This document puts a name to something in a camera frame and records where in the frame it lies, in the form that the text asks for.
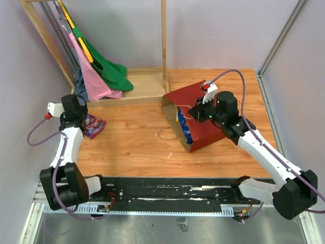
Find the red brown paper bag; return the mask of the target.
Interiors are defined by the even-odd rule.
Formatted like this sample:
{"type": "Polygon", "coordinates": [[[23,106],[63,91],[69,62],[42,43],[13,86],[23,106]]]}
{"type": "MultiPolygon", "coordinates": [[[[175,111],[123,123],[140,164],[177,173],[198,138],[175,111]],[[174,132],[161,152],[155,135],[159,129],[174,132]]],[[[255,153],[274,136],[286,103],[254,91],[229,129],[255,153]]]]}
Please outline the red brown paper bag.
{"type": "Polygon", "coordinates": [[[192,153],[225,138],[222,130],[216,127],[209,117],[204,118],[203,112],[195,109],[194,115],[188,111],[203,98],[205,92],[202,85],[207,81],[185,86],[163,95],[161,109],[167,122],[183,145],[185,150],[192,153]]]}

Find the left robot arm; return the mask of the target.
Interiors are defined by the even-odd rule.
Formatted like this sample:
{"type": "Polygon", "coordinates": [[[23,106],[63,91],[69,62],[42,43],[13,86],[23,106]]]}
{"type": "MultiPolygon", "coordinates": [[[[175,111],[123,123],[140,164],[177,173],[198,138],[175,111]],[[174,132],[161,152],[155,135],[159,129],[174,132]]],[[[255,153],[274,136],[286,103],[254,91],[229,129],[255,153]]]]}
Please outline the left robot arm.
{"type": "Polygon", "coordinates": [[[92,195],[105,200],[109,189],[102,184],[102,176],[84,178],[77,167],[77,157],[86,132],[87,105],[79,103],[79,95],[61,98],[61,103],[49,103],[48,113],[58,117],[60,142],[49,168],[40,172],[40,181],[52,210],[86,203],[92,195]]]}

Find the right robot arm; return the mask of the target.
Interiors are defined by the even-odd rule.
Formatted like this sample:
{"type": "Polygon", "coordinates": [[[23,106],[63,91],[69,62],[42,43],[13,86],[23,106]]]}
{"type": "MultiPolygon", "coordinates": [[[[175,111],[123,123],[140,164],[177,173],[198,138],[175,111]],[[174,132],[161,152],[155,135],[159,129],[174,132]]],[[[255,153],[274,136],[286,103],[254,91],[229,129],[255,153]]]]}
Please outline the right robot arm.
{"type": "Polygon", "coordinates": [[[230,197],[235,203],[247,198],[271,204],[287,220],[307,211],[317,203],[318,177],[312,170],[303,171],[287,160],[238,108],[230,91],[221,91],[213,99],[197,99],[188,113],[199,123],[207,120],[216,124],[226,138],[255,158],[272,177],[273,183],[243,176],[234,182],[230,197]]]}

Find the purple candy bag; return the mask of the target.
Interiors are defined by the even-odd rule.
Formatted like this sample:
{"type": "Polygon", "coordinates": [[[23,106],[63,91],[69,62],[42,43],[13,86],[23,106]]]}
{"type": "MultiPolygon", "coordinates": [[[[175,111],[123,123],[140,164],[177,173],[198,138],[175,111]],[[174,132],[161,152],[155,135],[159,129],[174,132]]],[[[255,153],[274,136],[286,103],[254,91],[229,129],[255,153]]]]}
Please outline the purple candy bag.
{"type": "Polygon", "coordinates": [[[85,135],[90,139],[94,139],[106,126],[106,121],[91,114],[86,117],[85,135]]]}

